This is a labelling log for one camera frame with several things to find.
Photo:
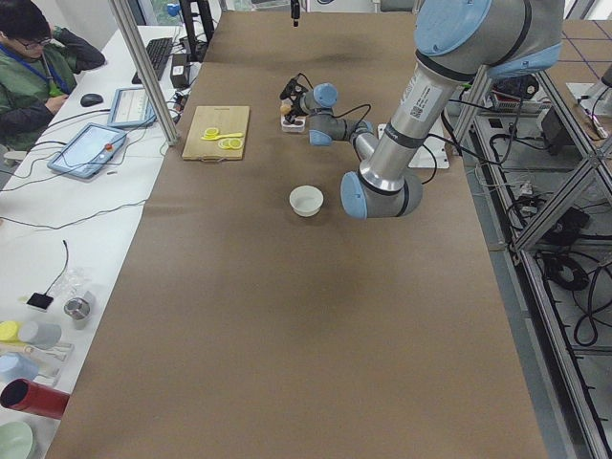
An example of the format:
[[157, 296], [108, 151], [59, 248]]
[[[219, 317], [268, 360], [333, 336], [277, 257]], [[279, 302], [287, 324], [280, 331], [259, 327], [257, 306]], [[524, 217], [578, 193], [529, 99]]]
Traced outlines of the green bowl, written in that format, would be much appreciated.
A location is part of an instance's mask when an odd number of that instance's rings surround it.
[[1, 459], [28, 459], [34, 451], [32, 428], [25, 422], [1, 425]]

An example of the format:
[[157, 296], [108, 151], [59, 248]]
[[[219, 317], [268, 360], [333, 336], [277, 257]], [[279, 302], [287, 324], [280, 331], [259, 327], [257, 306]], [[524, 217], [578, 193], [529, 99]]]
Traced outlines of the red thermos bottle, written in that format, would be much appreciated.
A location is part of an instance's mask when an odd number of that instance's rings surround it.
[[1, 391], [4, 408], [60, 420], [71, 395], [26, 379], [9, 382]]

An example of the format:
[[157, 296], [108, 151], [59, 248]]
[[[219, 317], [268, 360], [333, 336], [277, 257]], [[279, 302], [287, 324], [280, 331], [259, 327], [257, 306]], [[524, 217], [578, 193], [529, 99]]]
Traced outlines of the black computer mouse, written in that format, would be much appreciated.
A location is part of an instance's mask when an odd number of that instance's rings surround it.
[[80, 105], [82, 107], [88, 108], [104, 102], [103, 96], [99, 94], [89, 93], [85, 94], [80, 99]]

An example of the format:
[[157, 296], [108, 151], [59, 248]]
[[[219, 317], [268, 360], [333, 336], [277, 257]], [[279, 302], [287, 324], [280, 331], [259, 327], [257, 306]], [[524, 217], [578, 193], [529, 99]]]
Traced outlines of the near teach pendant tablet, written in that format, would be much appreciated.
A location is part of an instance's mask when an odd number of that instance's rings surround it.
[[94, 177], [122, 149], [127, 132], [88, 123], [47, 163], [56, 174], [87, 180]]

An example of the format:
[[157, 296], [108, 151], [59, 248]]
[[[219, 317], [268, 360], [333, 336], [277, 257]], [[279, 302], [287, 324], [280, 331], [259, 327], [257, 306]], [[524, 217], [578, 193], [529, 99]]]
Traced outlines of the aluminium frame post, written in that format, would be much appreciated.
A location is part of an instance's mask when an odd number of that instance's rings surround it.
[[155, 115], [161, 125], [165, 139], [169, 146], [174, 146], [179, 140], [178, 131], [168, 111], [160, 83], [150, 63], [150, 59], [145, 50], [142, 37], [128, 2], [125, 0], [109, 0], [109, 6], [118, 24], [128, 52], [133, 59], [136, 72], [139, 74], [149, 101], [153, 105]]

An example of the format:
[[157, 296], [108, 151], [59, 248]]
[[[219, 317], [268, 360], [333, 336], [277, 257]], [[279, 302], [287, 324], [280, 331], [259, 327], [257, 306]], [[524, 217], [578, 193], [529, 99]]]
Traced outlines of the yellow cup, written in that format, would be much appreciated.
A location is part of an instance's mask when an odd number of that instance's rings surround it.
[[0, 322], [0, 341], [1, 342], [18, 342], [19, 330], [21, 323], [14, 320], [5, 320]]

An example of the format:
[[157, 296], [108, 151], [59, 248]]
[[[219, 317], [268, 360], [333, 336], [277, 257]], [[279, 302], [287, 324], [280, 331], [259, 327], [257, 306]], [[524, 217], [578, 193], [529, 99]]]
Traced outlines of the lemon slice single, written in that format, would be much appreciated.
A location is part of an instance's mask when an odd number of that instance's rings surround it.
[[216, 138], [219, 135], [220, 135], [220, 130], [218, 128], [210, 127], [205, 130], [203, 137], [205, 139], [212, 139], [212, 138]]

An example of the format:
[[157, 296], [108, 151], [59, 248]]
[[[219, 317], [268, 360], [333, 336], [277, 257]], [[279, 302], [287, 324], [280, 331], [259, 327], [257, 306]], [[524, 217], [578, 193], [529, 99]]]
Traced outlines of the lemon slice stack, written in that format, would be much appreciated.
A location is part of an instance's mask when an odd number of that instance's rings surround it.
[[219, 140], [217, 145], [223, 150], [240, 150], [244, 143], [241, 138], [224, 138]]

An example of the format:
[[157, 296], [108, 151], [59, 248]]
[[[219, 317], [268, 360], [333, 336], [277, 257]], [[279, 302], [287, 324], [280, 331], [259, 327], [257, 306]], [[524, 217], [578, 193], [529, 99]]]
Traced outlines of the far teach pendant tablet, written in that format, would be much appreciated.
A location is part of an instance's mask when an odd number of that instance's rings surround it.
[[156, 120], [152, 104], [141, 86], [119, 88], [113, 97], [107, 125], [115, 128], [138, 128]]

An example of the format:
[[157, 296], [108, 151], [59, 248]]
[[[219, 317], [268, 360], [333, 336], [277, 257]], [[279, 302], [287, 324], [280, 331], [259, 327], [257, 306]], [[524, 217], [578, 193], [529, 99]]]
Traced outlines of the steel cup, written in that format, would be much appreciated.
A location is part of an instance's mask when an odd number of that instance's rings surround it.
[[64, 313], [71, 319], [75, 329], [83, 330], [93, 316], [96, 298], [90, 291], [68, 299], [63, 306]]

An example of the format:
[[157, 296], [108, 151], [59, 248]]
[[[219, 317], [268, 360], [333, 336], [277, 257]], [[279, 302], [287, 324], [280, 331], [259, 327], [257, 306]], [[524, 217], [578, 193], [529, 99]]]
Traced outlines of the white bowl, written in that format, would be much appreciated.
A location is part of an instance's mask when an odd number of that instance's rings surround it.
[[316, 215], [322, 208], [323, 193], [315, 186], [298, 186], [289, 195], [293, 212], [300, 217]]

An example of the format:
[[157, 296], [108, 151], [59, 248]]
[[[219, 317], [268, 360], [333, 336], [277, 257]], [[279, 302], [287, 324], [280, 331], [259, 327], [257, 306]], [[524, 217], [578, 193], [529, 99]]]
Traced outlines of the light blue cup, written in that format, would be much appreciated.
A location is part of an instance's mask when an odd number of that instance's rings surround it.
[[22, 354], [6, 353], [0, 358], [0, 373], [5, 383], [17, 379], [33, 381], [39, 374], [39, 366]]

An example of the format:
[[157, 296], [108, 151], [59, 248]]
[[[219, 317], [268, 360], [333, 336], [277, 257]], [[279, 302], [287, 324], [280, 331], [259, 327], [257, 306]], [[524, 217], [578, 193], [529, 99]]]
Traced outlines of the yellow plastic knife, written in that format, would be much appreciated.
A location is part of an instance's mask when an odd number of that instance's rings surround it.
[[240, 139], [243, 137], [243, 133], [238, 132], [238, 133], [230, 133], [230, 134], [215, 134], [215, 135], [209, 135], [209, 134], [205, 134], [204, 136], [201, 137], [201, 140], [206, 140], [206, 141], [219, 141], [222, 139]]

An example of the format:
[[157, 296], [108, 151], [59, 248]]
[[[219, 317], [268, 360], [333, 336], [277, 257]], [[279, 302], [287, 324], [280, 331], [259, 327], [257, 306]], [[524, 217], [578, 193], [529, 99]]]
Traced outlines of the small black square pad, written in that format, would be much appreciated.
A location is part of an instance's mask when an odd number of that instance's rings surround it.
[[47, 311], [50, 305], [54, 302], [54, 298], [47, 294], [32, 293], [26, 301], [28, 306], [31, 306], [39, 311]]

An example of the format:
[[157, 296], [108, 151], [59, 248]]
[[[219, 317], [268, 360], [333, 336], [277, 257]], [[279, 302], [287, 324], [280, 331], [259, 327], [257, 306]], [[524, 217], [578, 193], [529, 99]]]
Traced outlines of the teach pendant tablet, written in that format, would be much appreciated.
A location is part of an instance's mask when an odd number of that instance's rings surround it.
[[94, 177], [122, 149], [127, 132], [88, 123], [47, 163], [56, 174], [87, 180]]
[[138, 128], [156, 120], [152, 104], [141, 86], [119, 88], [113, 97], [107, 125], [115, 128]]

